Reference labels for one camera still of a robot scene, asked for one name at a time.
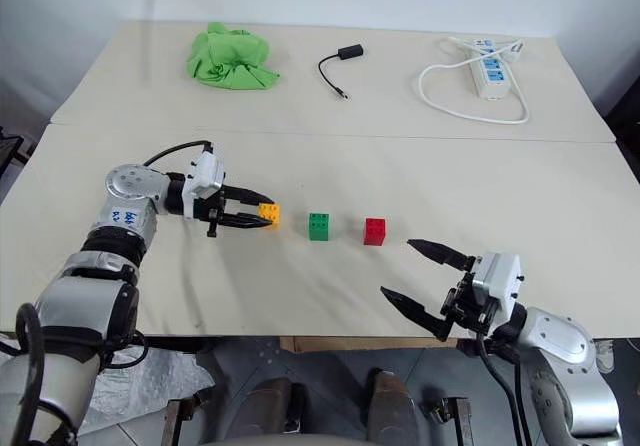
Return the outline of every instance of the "table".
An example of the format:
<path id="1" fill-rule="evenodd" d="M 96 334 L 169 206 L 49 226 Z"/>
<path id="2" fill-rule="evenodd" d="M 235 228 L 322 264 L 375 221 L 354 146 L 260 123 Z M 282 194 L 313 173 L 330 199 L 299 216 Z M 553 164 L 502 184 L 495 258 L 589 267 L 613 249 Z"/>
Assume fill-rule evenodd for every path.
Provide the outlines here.
<path id="1" fill-rule="evenodd" d="M 520 299 L 583 323 L 597 337 L 638 336 L 640 188 L 610 143 L 382 138 L 227 132 L 184 123 L 104 130 L 50 125 L 0 208 L 0 330 L 82 245 L 117 165 L 210 139 L 228 184 L 282 205 L 279 230 L 159 218 L 141 269 L 139 328 L 157 335 L 429 334 L 379 292 L 437 313 L 459 272 L 407 238 L 466 254 L 521 254 Z M 197 151 L 156 164 L 184 171 Z M 331 240 L 307 238 L 309 212 L 331 215 Z M 385 217 L 382 247 L 362 245 L 364 218 Z M 455 329 L 454 336 L 464 335 Z"/>
<path id="2" fill-rule="evenodd" d="M 235 25 L 265 38 L 266 66 L 282 77 L 266 91 L 211 88 L 190 78 L 186 59 L 204 23 L 128 22 L 109 42 L 69 99 L 56 124 L 102 129 L 120 126 L 226 131 L 613 142 L 573 71 L 551 38 L 527 38 L 514 74 L 532 117 L 519 126 L 471 122 L 434 110 L 416 94 L 427 64 L 453 63 L 460 52 L 443 33 L 349 28 Z M 345 101 L 320 78 L 316 65 L 337 49 L 361 43 L 362 57 L 325 64 L 327 75 L 351 95 Z M 433 73 L 427 92 L 452 109 L 517 118 L 510 96 L 477 97 L 469 68 Z"/>

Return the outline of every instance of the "black wire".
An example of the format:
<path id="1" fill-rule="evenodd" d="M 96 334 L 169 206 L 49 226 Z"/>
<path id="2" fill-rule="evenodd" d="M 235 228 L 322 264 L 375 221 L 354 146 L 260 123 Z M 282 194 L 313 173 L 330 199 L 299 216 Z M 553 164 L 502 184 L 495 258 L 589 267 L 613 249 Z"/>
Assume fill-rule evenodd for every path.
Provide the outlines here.
<path id="1" fill-rule="evenodd" d="M 158 159 L 166 156 L 167 154 L 175 153 L 176 151 L 180 151 L 181 149 L 191 148 L 193 146 L 211 146 L 211 141 L 199 140 L 199 141 L 191 141 L 189 143 L 178 144 L 169 149 L 165 149 L 164 151 L 156 154 L 155 156 L 147 159 L 143 164 L 143 166 L 150 166 L 152 163 L 155 163 Z"/>
<path id="2" fill-rule="evenodd" d="M 516 402 L 518 403 L 518 413 L 520 414 L 520 424 L 524 433 L 524 442 L 527 446 L 531 446 L 531 433 L 529 432 L 529 424 L 527 423 L 527 415 L 524 411 L 524 403 L 522 402 L 522 366 L 520 361 L 515 364 L 516 374 Z"/>
<path id="3" fill-rule="evenodd" d="M 106 364 L 104 366 L 105 369 L 127 369 L 127 368 L 131 368 L 132 366 L 135 366 L 136 364 L 140 364 L 142 362 L 142 360 L 147 357 L 147 354 L 149 353 L 149 343 L 147 342 L 147 338 L 145 338 L 144 334 L 142 334 L 137 329 L 133 333 L 133 336 L 137 337 L 138 339 L 140 339 L 140 342 L 142 343 L 142 347 L 144 348 L 142 350 L 142 354 L 140 355 L 140 357 L 138 357 L 138 358 L 136 358 L 133 361 L 130 361 L 128 363 L 116 363 L 116 364 L 109 363 L 109 364 Z"/>
<path id="4" fill-rule="evenodd" d="M 29 370 L 24 388 L 24 395 L 20 401 L 20 413 L 16 421 L 11 444 L 22 446 L 29 442 L 31 429 L 38 411 L 40 391 L 42 389 L 42 376 L 44 374 L 44 338 L 40 320 L 36 308 L 30 303 L 25 303 L 18 309 L 16 315 L 16 334 L 26 338 L 25 346 L 29 349 Z"/>
<path id="5" fill-rule="evenodd" d="M 513 422 L 513 433 L 516 436 L 516 443 L 518 446 L 522 445 L 522 436 L 520 435 L 520 421 L 518 420 L 518 408 L 516 406 L 516 399 L 513 396 L 513 391 L 505 381 L 505 379 L 498 373 L 498 370 L 495 366 L 489 361 L 489 356 L 487 355 L 487 350 L 484 347 L 484 334 L 478 333 L 476 336 L 476 346 L 478 347 L 478 352 L 480 354 L 480 359 L 484 363 L 489 374 L 493 376 L 493 379 L 500 385 L 504 394 L 507 395 L 507 400 L 509 401 L 509 409 L 511 410 L 511 421 Z"/>
<path id="6" fill-rule="evenodd" d="M 345 93 L 344 91 L 342 91 L 340 88 L 338 88 L 337 86 L 335 86 L 331 81 L 329 81 L 329 79 L 324 75 L 324 72 L 322 71 L 322 63 L 324 63 L 325 61 L 329 60 L 329 59 L 333 59 L 333 58 L 337 58 L 338 55 L 337 54 L 332 54 L 331 56 L 327 56 L 326 58 L 320 60 L 320 62 L 318 63 L 318 71 L 320 71 L 320 75 L 322 76 L 322 78 L 327 82 L 327 84 L 329 86 L 331 86 L 333 88 L 333 90 L 338 93 L 340 96 L 342 96 L 344 99 L 349 99 L 349 96 L 347 95 L 347 93 Z"/>
<path id="7" fill-rule="evenodd" d="M 0 351 L 2 351 L 4 354 L 8 354 L 9 356 L 18 356 L 20 354 L 20 350 L 9 346 L 2 341 L 0 341 Z"/>

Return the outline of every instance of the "yellow lego block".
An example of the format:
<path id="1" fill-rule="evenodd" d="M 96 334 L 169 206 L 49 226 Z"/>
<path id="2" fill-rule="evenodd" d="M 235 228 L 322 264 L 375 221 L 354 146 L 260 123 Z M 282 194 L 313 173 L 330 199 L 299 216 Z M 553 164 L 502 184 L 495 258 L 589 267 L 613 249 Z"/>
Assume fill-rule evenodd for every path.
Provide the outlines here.
<path id="1" fill-rule="evenodd" d="M 258 216 L 271 220 L 271 227 L 277 228 L 280 224 L 280 205 L 260 203 L 258 205 Z"/>

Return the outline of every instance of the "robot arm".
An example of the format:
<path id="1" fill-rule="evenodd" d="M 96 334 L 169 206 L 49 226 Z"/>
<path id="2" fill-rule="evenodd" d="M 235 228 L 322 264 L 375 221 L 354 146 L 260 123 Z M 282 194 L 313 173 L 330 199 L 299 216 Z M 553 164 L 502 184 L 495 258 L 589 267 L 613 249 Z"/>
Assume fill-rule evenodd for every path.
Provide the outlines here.
<path id="1" fill-rule="evenodd" d="M 224 212 L 228 199 L 256 206 L 273 201 L 224 185 L 222 163 L 210 143 L 201 143 L 204 150 L 191 163 L 186 177 L 138 164 L 119 166 L 107 175 L 107 199 L 80 252 L 69 257 L 37 300 L 45 350 L 42 386 L 30 432 L 27 436 L 24 431 L 14 432 L 12 444 L 26 444 L 26 438 L 75 444 L 97 375 L 105 368 L 133 365 L 114 365 L 111 360 L 115 351 L 127 347 L 136 336 L 144 343 L 135 330 L 136 284 L 158 214 L 206 221 L 209 236 L 216 235 L 218 225 L 255 228 L 271 224 L 257 215 Z M 24 350 L 21 353 L 0 369 L 2 438 L 11 437 L 20 415 L 29 374 L 29 355 Z"/>
<path id="2" fill-rule="evenodd" d="M 524 276 L 517 255 L 465 256 L 447 246 L 409 240 L 421 254 L 464 273 L 441 314 L 395 291 L 387 299 L 408 319 L 444 341 L 453 324 L 515 349 L 531 382 L 540 427 L 550 446 L 622 445 L 616 399 L 595 365 L 595 345 L 572 318 L 516 300 Z"/>

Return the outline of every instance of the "red lego block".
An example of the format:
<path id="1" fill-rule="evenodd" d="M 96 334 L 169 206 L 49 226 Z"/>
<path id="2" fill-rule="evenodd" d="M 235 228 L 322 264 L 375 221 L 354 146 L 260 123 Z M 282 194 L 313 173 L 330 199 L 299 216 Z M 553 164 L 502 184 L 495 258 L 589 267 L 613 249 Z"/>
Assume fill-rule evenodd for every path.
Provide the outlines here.
<path id="1" fill-rule="evenodd" d="M 387 227 L 384 219 L 367 218 L 364 222 L 364 244 L 382 246 Z"/>

